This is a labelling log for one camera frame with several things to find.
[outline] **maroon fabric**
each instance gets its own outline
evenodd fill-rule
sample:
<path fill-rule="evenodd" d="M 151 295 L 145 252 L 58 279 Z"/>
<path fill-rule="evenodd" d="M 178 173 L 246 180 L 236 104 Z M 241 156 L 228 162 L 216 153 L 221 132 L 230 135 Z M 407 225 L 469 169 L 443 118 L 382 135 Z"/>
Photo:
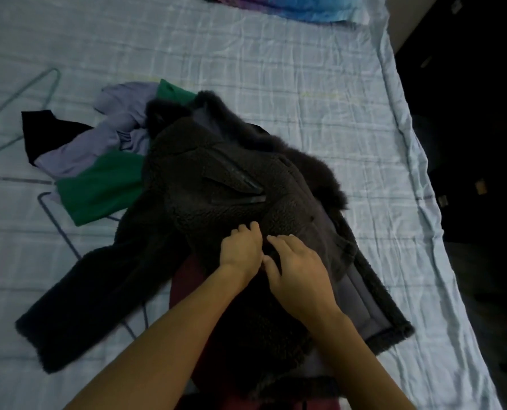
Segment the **maroon fabric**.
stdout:
<path fill-rule="evenodd" d="M 170 289 L 170 308 L 180 302 L 204 281 L 204 272 L 195 255 L 190 255 L 176 271 Z M 223 348 L 217 338 L 210 336 L 202 351 L 191 379 L 202 394 L 215 400 L 220 410 L 257 410 L 261 403 L 242 399 L 233 386 L 230 372 L 224 362 Z M 301 410 L 303 402 L 293 405 L 293 410 Z M 307 401 L 308 410 L 339 410 L 337 399 L 317 399 Z"/>

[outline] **light blue bed sheet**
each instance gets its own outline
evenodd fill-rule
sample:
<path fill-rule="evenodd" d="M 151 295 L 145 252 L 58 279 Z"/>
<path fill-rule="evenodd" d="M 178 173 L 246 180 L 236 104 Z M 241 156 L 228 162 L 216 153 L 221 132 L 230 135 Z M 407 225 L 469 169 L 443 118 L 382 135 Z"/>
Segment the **light blue bed sheet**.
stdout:
<path fill-rule="evenodd" d="M 163 77 L 215 90 L 249 122 L 336 172 L 361 250 L 416 328 L 379 357 L 414 404 L 499 409 L 441 240 L 384 0 L 364 1 L 369 26 L 307 24 L 202 0 L 0 0 L 0 104 L 48 67 L 62 72 L 50 108 L 91 125 L 100 120 L 91 103 L 110 83 Z M 0 145 L 20 134 L 21 110 L 40 108 L 51 77 L 0 115 Z M 27 163 L 23 142 L 0 152 L 0 409 L 61 408 L 131 341 L 119 327 L 49 376 L 14 330 L 75 262 L 37 202 L 52 190 L 47 180 Z M 48 204 L 79 252 L 112 242 L 112 220 L 76 228 Z M 150 322 L 168 296 L 169 285 L 148 303 Z M 141 313 L 128 322 L 142 331 Z"/>

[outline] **person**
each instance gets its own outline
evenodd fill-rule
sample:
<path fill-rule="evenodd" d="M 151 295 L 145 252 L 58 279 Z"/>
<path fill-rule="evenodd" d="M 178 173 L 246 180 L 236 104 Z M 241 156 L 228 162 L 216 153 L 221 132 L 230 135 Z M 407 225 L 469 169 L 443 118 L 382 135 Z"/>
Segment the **person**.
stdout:
<path fill-rule="evenodd" d="M 318 254 L 293 235 L 267 240 L 280 255 L 281 273 L 262 252 L 259 224 L 240 225 L 221 242 L 219 268 L 107 365 L 66 409 L 173 409 L 218 319 L 261 263 L 271 292 L 311 333 L 353 409 L 414 408 L 337 306 Z"/>

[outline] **green fabric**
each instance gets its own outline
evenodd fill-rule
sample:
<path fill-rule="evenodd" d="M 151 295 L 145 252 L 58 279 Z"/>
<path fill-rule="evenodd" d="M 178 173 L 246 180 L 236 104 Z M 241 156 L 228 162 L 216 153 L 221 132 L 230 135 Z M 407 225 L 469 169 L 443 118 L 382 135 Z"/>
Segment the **green fabric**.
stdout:
<path fill-rule="evenodd" d="M 158 85 L 157 98 L 166 99 L 168 101 L 178 102 L 185 105 L 192 101 L 197 94 L 186 91 L 176 85 L 172 85 L 170 82 L 161 79 L 161 83 Z"/>
<path fill-rule="evenodd" d="M 129 207 L 141 193 L 142 155 L 110 151 L 78 176 L 56 181 L 75 226 Z"/>

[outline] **jacket sleeve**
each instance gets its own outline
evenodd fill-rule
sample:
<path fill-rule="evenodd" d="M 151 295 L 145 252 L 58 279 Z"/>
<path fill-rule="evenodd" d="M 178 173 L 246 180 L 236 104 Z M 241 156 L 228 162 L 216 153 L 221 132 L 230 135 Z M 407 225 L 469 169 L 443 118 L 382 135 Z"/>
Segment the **jacket sleeve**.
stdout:
<path fill-rule="evenodd" d="M 135 228 L 134 213 L 127 214 L 121 222 L 125 229 Z M 143 219 L 146 213 L 139 215 Z M 140 233 L 121 233 L 112 246 L 86 254 L 16 321 L 47 373 L 61 370 L 100 342 L 189 255 L 185 238 L 169 221 L 138 227 Z"/>

